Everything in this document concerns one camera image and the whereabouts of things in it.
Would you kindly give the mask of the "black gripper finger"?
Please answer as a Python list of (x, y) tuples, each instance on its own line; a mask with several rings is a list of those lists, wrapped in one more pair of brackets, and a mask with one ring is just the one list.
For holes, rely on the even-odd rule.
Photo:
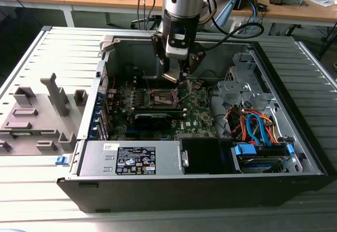
[(202, 45), (193, 45), (191, 49), (180, 49), (182, 56), (180, 58), (180, 81), (184, 81), (188, 74), (192, 74), (203, 59), (206, 52)]
[(166, 56), (164, 43), (162, 40), (162, 33), (155, 32), (151, 36), (152, 46), (154, 54), (157, 58), (160, 59), (160, 62), (163, 65), (163, 74), (166, 74), (170, 70), (170, 59)]

